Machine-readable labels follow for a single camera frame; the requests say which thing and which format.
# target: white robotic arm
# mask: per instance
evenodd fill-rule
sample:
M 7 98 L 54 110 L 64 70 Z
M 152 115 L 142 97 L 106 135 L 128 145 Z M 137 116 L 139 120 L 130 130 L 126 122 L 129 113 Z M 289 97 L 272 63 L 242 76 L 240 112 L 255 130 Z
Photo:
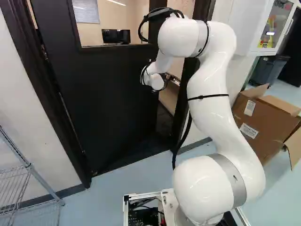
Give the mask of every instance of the white robotic arm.
M 201 62 L 188 82 L 187 98 L 195 125 L 212 138 L 217 153 L 181 163 L 174 171 L 174 193 L 178 213 L 193 224 L 217 223 L 224 212 L 260 196 L 265 188 L 263 167 L 235 124 L 226 89 L 236 36 L 223 23 L 171 17 L 160 28 L 158 46 L 156 62 L 144 73 L 151 86 L 157 84 L 154 74 L 166 72 L 173 57 L 198 57 Z

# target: black door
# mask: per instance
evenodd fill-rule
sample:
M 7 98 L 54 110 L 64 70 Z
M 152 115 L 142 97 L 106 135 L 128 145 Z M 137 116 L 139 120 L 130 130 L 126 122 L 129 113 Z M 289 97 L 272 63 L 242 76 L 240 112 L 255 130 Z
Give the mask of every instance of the black door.
M 31 4 L 88 164 L 93 171 L 107 171 L 155 132 L 158 93 L 139 78 L 158 49 L 154 44 L 82 47 L 71 0 Z M 160 6 L 166 1 L 150 0 L 150 8 Z M 158 29 L 150 24 L 150 40 L 156 40 Z

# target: doorway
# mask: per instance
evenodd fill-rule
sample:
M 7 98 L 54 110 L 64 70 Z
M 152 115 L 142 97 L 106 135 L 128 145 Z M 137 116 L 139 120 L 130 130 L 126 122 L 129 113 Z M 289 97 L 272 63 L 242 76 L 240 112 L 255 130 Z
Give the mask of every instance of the doorway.
M 5 12 L 5 17 L 8 18 L 8 26 L 12 31 L 12 27 L 19 29 L 16 33 L 12 32 L 14 40 L 25 31 L 24 37 L 27 43 L 31 42 L 31 48 L 45 51 L 42 56 L 41 52 L 36 53 L 39 60 L 43 60 L 44 73 L 32 75 L 28 71 L 28 74 L 33 77 L 31 81 L 36 78 L 47 80 L 46 85 L 33 82 L 44 108 L 44 103 L 52 106 L 45 109 L 47 113 L 59 105 L 63 106 L 64 112 L 48 114 L 48 117 L 51 122 L 64 118 L 54 126 L 56 132 L 61 127 L 68 127 L 69 134 L 73 132 L 71 141 L 64 139 L 63 132 L 59 137 L 62 143 L 65 141 L 65 149 L 72 143 L 66 152 L 68 156 L 75 155 L 71 161 L 76 162 L 79 171 L 81 166 L 86 165 L 85 168 L 95 176 L 166 151 L 179 142 L 187 116 L 186 85 L 198 67 L 197 61 L 185 59 L 174 114 L 167 113 L 166 107 L 160 105 L 158 93 L 152 93 L 150 88 L 139 84 L 140 71 L 158 52 L 156 40 L 163 21 L 149 24 L 151 44 L 83 46 L 71 0 L 32 0 L 30 6 L 42 41 L 36 43 L 34 41 L 39 38 L 36 31 L 35 34 L 31 32 L 33 22 L 26 21 L 25 15 L 30 17 L 30 11 L 25 1 L 7 2 L 9 10 Z M 16 8 L 12 11 L 14 16 L 21 15 L 22 26 L 9 20 L 12 13 L 10 4 Z M 149 10 L 166 4 L 166 1 L 150 0 Z M 212 5 L 214 1 L 197 1 L 194 8 L 198 10 L 193 12 L 193 18 L 209 18 Z M 48 93 L 45 87 L 50 87 L 55 100 L 41 98 Z M 162 118 L 173 118 L 172 123 L 163 120 L 168 124 L 162 130 L 164 136 L 158 132 L 162 115 Z

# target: open cardboard box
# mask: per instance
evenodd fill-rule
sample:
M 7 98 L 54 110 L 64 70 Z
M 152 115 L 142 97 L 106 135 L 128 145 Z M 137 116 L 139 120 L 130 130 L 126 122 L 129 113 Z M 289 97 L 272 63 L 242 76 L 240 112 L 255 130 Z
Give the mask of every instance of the open cardboard box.
M 240 92 L 232 107 L 234 119 L 263 165 L 286 146 L 293 170 L 301 158 L 301 108 L 263 96 L 267 88 Z

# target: wire shelf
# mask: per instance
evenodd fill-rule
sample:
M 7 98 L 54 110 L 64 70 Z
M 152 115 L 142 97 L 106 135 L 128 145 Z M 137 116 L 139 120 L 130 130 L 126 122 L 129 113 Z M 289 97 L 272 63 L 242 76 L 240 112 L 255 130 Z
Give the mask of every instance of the wire shelf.
M 0 226 L 13 224 L 30 175 L 24 166 L 0 170 Z
M 58 226 L 61 206 L 56 200 L 18 211 L 14 226 Z

